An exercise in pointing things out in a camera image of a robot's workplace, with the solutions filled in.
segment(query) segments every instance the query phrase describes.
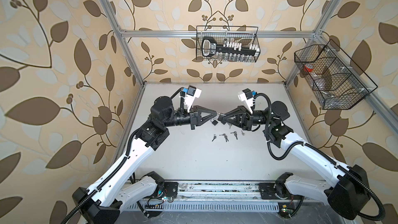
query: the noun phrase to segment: wire mesh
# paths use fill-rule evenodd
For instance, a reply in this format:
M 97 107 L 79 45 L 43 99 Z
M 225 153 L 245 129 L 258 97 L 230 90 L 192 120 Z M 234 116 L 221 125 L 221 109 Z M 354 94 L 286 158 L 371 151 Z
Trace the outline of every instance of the wire mesh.
M 197 26 L 196 59 L 256 62 L 261 53 L 257 30 L 246 26 Z
M 377 85 L 375 88 L 366 87 L 355 76 L 353 68 L 339 59 L 334 53 L 334 45 L 329 43 L 314 44 L 296 51 L 295 63 L 322 109 L 348 110 L 373 92 Z

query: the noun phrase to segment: floral wallpaper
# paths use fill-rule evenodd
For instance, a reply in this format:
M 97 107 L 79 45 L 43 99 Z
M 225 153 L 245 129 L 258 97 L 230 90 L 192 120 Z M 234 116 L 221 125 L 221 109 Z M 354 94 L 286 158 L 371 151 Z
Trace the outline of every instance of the floral wallpaper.
M 328 0 L 109 0 L 127 30 L 186 30 L 189 25 L 313 30 Z
M 138 86 L 97 0 L 0 1 L 0 222 L 58 224 L 109 166 Z
M 192 39 L 128 38 L 136 63 L 148 82 L 283 82 L 302 38 L 260 38 L 257 62 L 220 62 L 196 57 Z
M 358 67 L 361 68 L 376 82 L 379 88 L 373 93 L 396 114 L 397 26 L 398 0 L 342 0 L 324 31 L 326 38 L 333 39 L 351 55 L 358 66 L 351 60 L 347 62 L 354 69 L 360 72 Z M 301 75 L 297 75 L 290 91 L 314 145 L 350 166 L 363 167 L 371 189 L 386 209 L 381 223 L 398 223 L 398 138 L 366 101 L 347 111 L 321 110 Z M 371 200 L 363 212 L 376 215 L 374 201 Z

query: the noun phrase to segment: black wire basket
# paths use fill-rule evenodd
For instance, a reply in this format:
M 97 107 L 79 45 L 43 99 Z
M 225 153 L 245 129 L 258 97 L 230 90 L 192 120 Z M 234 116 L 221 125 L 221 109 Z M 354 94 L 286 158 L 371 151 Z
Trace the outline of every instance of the black wire basket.
M 258 27 L 196 26 L 196 57 L 209 61 L 256 62 L 261 53 L 257 31 Z
M 350 65 L 345 65 L 337 52 L 347 56 Z M 326 45 L 314 44 L 296 51 L 295 63 L 324 110 L 351 109 L 377 88 L 376 83 L 333 40 Z M 372 85 L 366 86 L 363 79 Z

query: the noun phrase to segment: white work surface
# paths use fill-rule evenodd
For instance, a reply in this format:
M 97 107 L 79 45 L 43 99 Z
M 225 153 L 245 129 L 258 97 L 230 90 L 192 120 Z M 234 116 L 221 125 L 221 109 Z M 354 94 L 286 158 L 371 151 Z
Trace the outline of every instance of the white work surface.
M 287 106 L 290 118 L 285 123 L 297 134 L 305 138 L 304 131 L 293 109 L 283 84 L 193 84 L 202 90 L 201 96 L 193 102 L 226 113 L 243 105 L 237 92 L 246 88 L 258 93 L 265 93 L 271 102 L 281 101 Z M 171 97 L 180 87 L 188 84 L 148 84 L 138 108 L 131 132 L 139 128 L 148 118 L 150 108 L 156 98 Z M 174 108 L 180 105 L 179 94 L 173 99 Z M 259 97 L 256 110 L 264 110 L 267 102 Z M 136 177 L 155 171 L 166 180 L 275 180 L 284 172 L 292 172 L 309 179 L 322 179 L 314 170 L 289 154 L 284 160 L 274 160 L 267 149 L 266 138 L 260 127 L 256 132 L 243 131 L 228 124 L 218 122 L 214 126 L 206 122 L 195 130 L 190 125 L 168 127 L 170 135 L 160 147 L 136 171 Z M 220 134 L 226 133 L 229 142 Z M 271 145 L 276 156 L 284 150 Z

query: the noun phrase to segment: robotic arm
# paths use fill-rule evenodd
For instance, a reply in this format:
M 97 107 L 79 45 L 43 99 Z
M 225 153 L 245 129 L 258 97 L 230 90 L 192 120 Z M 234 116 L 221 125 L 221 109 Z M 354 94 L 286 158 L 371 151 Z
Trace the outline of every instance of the robotic arm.
M 175 111 L 172 98 L 178 93 L 181 104 Z M 189 86 L 187 89 L 180 88 L 172 97 L 157 98 L 147 121 L 131 133 L 124 154 L 87 189 L 80 187 L 73 193 L 72 198 L 76 207 L 61 223 L 65 224 L 77 211 L 80 211 L 90 224 L 113 224 L 120 212 L 135 202 L 148 217 L 148 212 L 138 201 L 147 196 L 162 196 L 166 199 L 164 179 L 156 172 L 150 172 L 135 183 L 131 175 L 169 136 L 167 127 L 190 124 L 193 130 L 195 126 L 201 126 L 216 117 L 216 111 L 200 106 L 191 107 L 193 100 L 198 98 L 200 93 L 200 89 Z M 311 180 L 286 172 L 275 181 L 274 189 L 266 192 L 267 194 L 275 193 L 280 199 L 286 199 L 291 195 L 301 195 L 302 199 L 304 196 L 310 197 L 330 205 L 338 214 L 349 220 L 353 220 L 357 215 L 370 220 L 384 218 L 384 207 L 369 189 L 366 172 L 357 165 L 349 167 L 333 159 L 294 133 L 283 123 L 290 117 L 284 103 L 275 101 L 271 104 L 265 94 L 249 89 L 239 92 L 238 97 L 245 102 L 247 108 L 238 106 L 230 112 L 220 114 L 219 121 L 223 124 L 230 123 L 242 130 L 265 125 L 263 133 L 268 140 L 268 151 L 274 159 L 282 160 L 290 152 L 324 178 L 324 181 Z M 254 110 L 257 97 L 264 97 L 267 100 L 268 107 L 265 110 Z M 286 152 L 281 157 L 276 157 L 272 153 L 271 144 Z M 133 184 L 125 185 L 129 178 Z M 379 214 L 375 217 L 360 212 L 371 197 L 379 207 Z

